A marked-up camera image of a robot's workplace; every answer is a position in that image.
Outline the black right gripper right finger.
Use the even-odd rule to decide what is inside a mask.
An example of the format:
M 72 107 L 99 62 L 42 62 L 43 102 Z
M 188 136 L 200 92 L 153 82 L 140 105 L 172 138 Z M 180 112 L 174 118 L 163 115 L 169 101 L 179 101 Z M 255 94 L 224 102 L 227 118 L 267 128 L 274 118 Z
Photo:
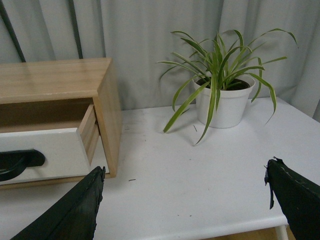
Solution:
M 320 238 L 320 186 L 274 157 L 265 166 L 264 183 L 269 185 L 270 204 L 276 197 L 282 213 L 297 240 Z

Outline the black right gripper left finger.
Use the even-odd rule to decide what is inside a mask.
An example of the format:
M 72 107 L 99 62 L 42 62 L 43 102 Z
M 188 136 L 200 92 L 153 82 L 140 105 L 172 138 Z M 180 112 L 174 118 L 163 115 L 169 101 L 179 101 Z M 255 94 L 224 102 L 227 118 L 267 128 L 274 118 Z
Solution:
M 13 240 L 92 240 L 103 199 L 105 167 L 94 168 Z

